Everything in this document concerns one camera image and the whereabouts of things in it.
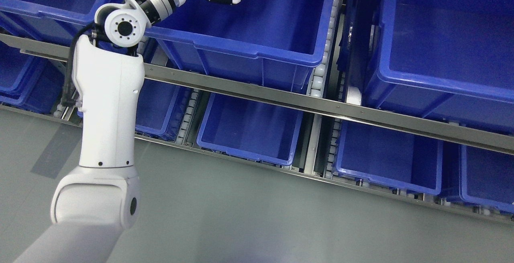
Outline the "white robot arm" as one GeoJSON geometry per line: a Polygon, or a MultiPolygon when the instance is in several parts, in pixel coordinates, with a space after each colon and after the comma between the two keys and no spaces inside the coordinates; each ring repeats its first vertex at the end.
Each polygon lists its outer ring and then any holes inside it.
{"type": "Polygon", "coordinates": [[[70,45],[62,104],[83,113],[78,166],[50,205],[52,225],[17,263],[104,263],[136,222],[140,179],[134,166],[137,102],[144,82],[137,53],[145,31],[186,0],[124,0],[101,5],[70,45]]]}

